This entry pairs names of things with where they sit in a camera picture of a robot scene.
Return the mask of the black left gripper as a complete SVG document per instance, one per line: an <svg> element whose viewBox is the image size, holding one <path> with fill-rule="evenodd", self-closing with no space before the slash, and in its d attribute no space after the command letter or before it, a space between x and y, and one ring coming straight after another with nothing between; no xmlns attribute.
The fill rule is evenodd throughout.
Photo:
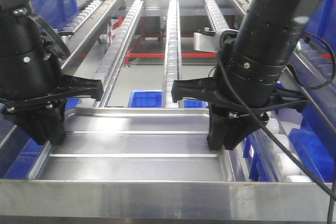
<svg viewBox="0 0 336 224"><path fill-rule="evenodd" d="M38 145L61 145L66 137L66 100L87 96L100 101L101 80L69 75L12 75L1 81L2 115Z"/></svg>

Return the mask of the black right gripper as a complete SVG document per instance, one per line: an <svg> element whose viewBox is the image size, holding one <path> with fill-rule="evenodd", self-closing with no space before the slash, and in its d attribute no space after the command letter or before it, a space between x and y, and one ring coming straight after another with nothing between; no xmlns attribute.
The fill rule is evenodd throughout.
<svg viewBox="0 0 336 224"><path fill-rule="evenodd" d="M284 108L302 112L308 103L301 92L279 87L275 82L265 84L235 80L232 86L255 115ZM228 109L243 114L249 112L237 102L222 80L175 80L171 95L174 102L193 98L215 104L209 106L207 143L210 150L219 150L223 145L226 150L233 150L247 136L261 128L251 115L228 118Z"/></svg>

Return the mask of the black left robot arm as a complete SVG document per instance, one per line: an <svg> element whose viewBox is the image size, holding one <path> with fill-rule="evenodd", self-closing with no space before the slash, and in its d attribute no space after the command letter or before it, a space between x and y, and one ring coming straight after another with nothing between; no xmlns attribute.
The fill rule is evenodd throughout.
<svg viewBox="0 0 336 224"><path fill-rule="evenodd" d="M102 98L100 80L63 74L59 61L69 55L30 0L1 0L2 114L39 145L64 142L68 98Z"/></svg>

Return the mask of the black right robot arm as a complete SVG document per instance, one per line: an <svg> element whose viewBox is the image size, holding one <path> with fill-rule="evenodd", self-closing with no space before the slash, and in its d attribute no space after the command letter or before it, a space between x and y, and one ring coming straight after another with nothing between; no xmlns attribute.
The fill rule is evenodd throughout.
<svg viewBox="0 0 336 224"><path fill-rule="evenodd" d="M224 35L214 75L174 81L174 102L208 103L210 150L233 150L258 130L252 113L266 124L269 111L305 108L302 93L279 88L277 81L321 1L251 0L237 35Z"/></svg>

